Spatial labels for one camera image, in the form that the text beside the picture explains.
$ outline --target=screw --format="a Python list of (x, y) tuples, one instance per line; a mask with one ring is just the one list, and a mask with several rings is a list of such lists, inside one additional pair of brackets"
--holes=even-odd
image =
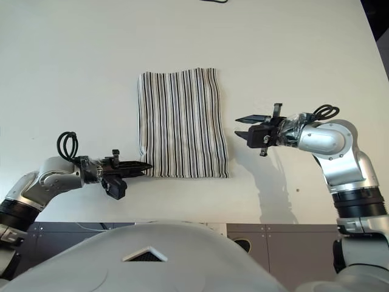
[(269, 140), (270, 140), (270, 136), (269, 135), (266, 135), (265, 137), (263, 137), (263, 142), (265, 144), (269, 143)]

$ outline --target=metal panel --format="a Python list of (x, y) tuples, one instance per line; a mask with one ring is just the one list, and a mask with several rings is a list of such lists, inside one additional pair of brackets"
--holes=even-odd
[(227, 224), (227, 232), (264, 232), (265, 224)]
[(266, 232), (337, 232), (336, 224), (266, 224)]
[[(31, 229), (34, 230), (34, 228), (38, 229), (38, 224)], [(29, 268), (32, 268), (38, 264), (38, 262), (35, 260), (36, 239), (38, 237), (37, 235), (37, 232), (29, 232), (21, 246), (17, 247), (16, 251), (20, 254), (21, 260), (18, 267), (16, 268), (14, 277), (24, 273)]]
[(42, 232), (36, 242), (36, 259), (43, 262), (96, 234), (98, 232)]
[(269, 271), (269, 257), (267, 256), (266, 234), (260, 232), (229, 232), (228, 237), (232, 240), (245, 238), (251, 242), (251, 251), (249, 254), (266, 271)]
[(336, 232), (267, 234), (270, 273), (287, 289), (302, 283), (333, 280), (332, 243)]
[[(103, 230), (100, 223), (79, 223), (85, 228)], [(114, 227), (113, 223), (104, 223), (108, 229), (112, 229)], [(85, 230), (79, 225), (75, 224), (75, 222), (40, 222), (39, 231), (43, 232), (93, 232)]]

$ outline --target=black and white striped fabric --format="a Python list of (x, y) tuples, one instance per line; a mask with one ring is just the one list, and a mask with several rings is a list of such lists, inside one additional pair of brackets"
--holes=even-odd
[(146, 175), (227, 178), (228, 157), (215, 69), (139, 77), (141, 161)]

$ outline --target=black wire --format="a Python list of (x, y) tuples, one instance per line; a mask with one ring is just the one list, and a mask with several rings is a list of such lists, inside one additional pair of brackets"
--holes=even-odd
[[(72, 139), (72, 150), (69, 153), (67, 151), (67, 141), (69, 139)], [(57, 151), (58, 154), (65, 160), (72, 162), (72, 163), (77, 163), (76, 159), (74, 159), (75, 155), (77, 154), (78, 151), (78, 140), (77, 140), (77, 135), (75, 132), (64, 132), (60, 134), (60, 136), (57, 139)]]
[(107, 225), (105, 225), (104, 223), (101, 223), (101, 222), (100, 222), (100, 225), (102, 226), (102, 228), (103, 228), (104, 230), (108, 230)]
[(339, 113), (339, 108), (332, 105), (322, 105), (318, 107), (312, 114), (310, 121), (314, 122), (315, 120), (328, 120), (332, 119)]
[(228, 0), (201, 0), (201, 1), (207, 1), (207, 2), (215, 2), (215, 3), (227, 3)]

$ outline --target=white table surface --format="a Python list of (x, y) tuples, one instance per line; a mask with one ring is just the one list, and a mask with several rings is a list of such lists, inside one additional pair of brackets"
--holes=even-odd
[(120, 201), (86, 186), (38, 219), (335, 223), (310, 154), (261, 158), (234, 136), (236, 118), (275, 102), (283, 115), (339, 106), (389, 198), (389, 85), (359, 0), (1, 1), (0, 195), (55, 156), (66, 130), (79, 155), (138, 159), (138, 75), (195, 67), (218, 69), (231, 178), (130, 179)]

